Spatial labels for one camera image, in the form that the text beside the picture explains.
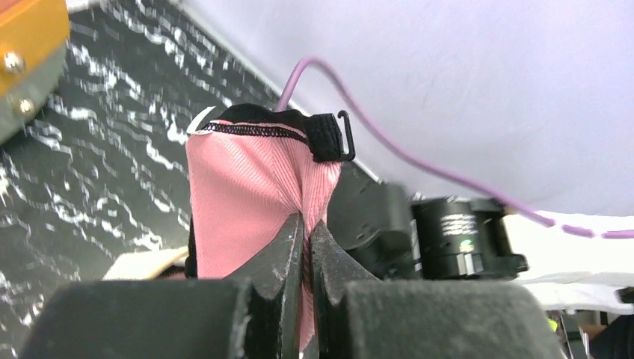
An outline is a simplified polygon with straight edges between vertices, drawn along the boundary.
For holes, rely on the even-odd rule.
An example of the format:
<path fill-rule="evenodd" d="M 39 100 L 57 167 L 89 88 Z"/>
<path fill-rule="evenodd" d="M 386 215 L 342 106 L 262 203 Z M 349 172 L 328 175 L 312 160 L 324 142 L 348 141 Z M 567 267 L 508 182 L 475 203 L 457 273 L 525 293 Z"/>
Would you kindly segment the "round white drawer cabinet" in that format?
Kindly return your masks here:
<path fill-rule="evenodd" d="M 1 2 L 1 142 L 33 120 L 64 71 L 70 21 L 64 0 Z"/>

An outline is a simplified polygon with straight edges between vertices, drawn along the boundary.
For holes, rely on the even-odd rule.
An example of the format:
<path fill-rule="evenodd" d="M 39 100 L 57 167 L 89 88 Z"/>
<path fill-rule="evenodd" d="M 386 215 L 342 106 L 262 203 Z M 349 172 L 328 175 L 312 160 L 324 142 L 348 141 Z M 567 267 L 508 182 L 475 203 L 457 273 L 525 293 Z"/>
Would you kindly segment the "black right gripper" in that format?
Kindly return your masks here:
<path fill-rule="evenodd" d="M 413 220 L 405 188 L 378 182 L 345 162 L 327 210 L 327 227 L 339 246 L 381 280 L 417 279 Z"/>

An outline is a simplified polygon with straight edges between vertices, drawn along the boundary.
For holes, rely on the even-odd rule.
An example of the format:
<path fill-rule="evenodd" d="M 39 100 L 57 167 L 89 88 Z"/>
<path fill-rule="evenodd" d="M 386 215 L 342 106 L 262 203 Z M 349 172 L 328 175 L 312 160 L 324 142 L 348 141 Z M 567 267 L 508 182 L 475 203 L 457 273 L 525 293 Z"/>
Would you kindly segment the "white mesh laundry bag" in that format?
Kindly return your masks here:
<path fill-rule="evenodd" d="M 186 246 L 158 251 L 124 253 L 114 261 L 102 280 L 154 279 L 173 266 L 183 267 L 188 253 Z"/>

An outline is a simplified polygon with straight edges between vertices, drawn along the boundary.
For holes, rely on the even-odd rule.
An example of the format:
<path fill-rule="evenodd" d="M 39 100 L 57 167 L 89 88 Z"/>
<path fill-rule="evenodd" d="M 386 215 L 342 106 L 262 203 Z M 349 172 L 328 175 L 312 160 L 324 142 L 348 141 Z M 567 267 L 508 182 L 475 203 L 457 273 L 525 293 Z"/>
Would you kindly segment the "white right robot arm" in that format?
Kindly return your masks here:
<path fill-rule="evenodd" d="M 512 280 L 546 310 L 633 312 L 632 239 L 544 227 L 495 200 L 409 197 L 347 163 L 327 225 L 381 280 Z"/>

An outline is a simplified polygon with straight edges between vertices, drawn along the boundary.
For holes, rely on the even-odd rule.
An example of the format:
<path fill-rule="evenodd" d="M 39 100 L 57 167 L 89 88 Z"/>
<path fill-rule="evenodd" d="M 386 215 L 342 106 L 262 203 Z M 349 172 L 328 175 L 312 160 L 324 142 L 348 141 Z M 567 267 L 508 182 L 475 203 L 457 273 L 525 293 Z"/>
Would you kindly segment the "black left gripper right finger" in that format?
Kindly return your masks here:
<path fill-rule="evenodd" d="M 321 358 L 549 359 L 563 353 L 534 296 L 486 280 L 382 281 L 313 230 Z"/>

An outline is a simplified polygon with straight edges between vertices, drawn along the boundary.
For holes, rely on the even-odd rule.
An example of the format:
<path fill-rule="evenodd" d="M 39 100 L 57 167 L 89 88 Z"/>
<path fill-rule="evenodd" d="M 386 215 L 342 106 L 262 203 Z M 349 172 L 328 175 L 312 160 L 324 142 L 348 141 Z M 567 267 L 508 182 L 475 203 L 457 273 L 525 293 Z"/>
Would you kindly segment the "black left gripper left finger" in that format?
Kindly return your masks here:
<path fill-rule="evenodd" d="M 21 358 L 296 358 L 304 221 L 221 280 L 78 282 L 60 288 Z"/>

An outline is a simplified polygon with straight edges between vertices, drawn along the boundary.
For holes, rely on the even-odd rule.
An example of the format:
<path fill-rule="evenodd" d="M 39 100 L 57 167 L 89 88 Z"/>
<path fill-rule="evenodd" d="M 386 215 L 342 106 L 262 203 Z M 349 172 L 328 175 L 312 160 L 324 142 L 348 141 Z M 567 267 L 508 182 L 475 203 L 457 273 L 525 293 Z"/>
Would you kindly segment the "pink black sports bra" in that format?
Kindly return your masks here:
<path fill-rule="evenodd" d="M 340 128 L 348 123 L 344 111 L 306 116 L 238 104 L 220 114 L 207 107 L 188 127 L 186 277 L 228 277 L 269 245 L 289 216 L 304 220 L 294 355 L 315 333 L 309 237 L 327 219 L 342 163 L 353 158 L 342 147 Z"/>

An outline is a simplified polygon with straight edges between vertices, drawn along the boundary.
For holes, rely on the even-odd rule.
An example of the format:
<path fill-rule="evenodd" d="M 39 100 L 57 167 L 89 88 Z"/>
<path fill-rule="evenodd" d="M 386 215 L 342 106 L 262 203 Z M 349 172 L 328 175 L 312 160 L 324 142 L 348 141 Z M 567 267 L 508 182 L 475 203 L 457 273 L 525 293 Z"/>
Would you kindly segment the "markers and clutter pile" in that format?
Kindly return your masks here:
<path fill-rule="evenodd" d="M 633 315 L 618 316 L 607 325 L 579 324 L 574 316 L 554 310 L 547 317 L 565 358 L 633 358 Z"/>

